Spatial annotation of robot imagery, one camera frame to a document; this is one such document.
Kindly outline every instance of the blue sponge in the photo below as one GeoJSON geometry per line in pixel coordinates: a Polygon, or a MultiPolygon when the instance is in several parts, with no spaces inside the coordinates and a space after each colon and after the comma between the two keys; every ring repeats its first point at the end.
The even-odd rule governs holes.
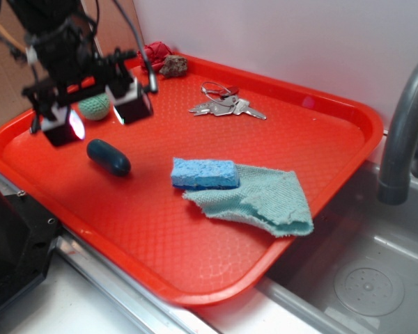
{"type": "Polygon", "coordinates": [[[234,189],[240,186],[233,161],[173,158],[172,185],[179,189],[234,189]]]}

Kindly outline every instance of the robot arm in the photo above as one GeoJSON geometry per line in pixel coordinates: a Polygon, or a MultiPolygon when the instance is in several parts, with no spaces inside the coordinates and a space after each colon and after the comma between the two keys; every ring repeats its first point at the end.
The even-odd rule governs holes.
{"type": "Polygon", "coordinates": [[[124,64],[127,59],[136,57],[134,50],[116,49],[106,57],[96,52],[93,38],[98,23],[79,12],[79,0],[7,1],[26,31],[26,43],[49,74],[48,78],[36,81],[22,91],[36,113],[31,132],[42,129],[53,145],[77,140],[75,129],[70,124],[70,105],[104,92],[110,96],[116,115],[123,124],[152,115],[147,94],[157,92],[156,77],[136,29],[117,0],[113,1],[130,24],[146,62],[149,72],[146,87],[130,74],[124,64]],[[74,16],[91,25],[91,34],[83,36],[72,19],[74,16]],[[93,78],[93,83],[83,86],[87,78],[93,78]],[[77,89],[71,92],[68,89],[71,86],[77,89]]]}

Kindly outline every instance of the sponge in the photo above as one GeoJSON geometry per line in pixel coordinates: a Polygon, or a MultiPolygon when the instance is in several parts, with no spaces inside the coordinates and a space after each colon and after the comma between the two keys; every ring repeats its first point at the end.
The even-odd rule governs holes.
{"type": "Polygon", "coordinates": [[[173,158],[172,185],[179,189],[234,189],[240,186],[237,167],[229,160],[173,158]]]}
{"type": "Polygon", "coordinates": [[[79,110],[87,120],[102,120],[110,111],[107,94],[100,94],[79,102],[79,110]]]}

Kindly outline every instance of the dish cloth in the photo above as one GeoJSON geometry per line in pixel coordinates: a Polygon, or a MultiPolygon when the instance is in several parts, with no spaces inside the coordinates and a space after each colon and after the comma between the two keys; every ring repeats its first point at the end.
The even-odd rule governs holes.
{"type": "Polygon", "coordinates": [[[276,237],[313,231],[311,212],[295,172],[236,165],[240,186],[229,190],[187,190],[208,218],[236,221],[267,230],[276,237]]]}

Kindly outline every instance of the stainless steel sink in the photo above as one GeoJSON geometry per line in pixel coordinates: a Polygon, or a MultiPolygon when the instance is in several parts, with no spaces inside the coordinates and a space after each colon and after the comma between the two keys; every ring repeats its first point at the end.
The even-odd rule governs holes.
{"type": "Polygon", "coordinates": [[[332,333],[418,333],[418,180],[394,207],[376,199],[377,172],[365,163],[267,273],[332,333]]]}

